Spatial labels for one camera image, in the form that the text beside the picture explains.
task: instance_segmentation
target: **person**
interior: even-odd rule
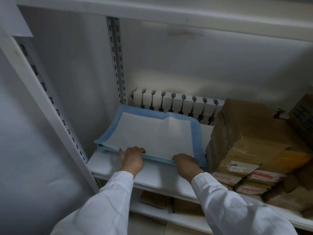
[[[126,235],[134,178],[143,169],[143,148],[119,150],[121,169],[99,193],[72,216],[58,222],[51,235]],[[195,158],[173,156],[178,174],[192,186],[214,235],[296,235],[288,220],[253,199],[228,191],[200,169]]]

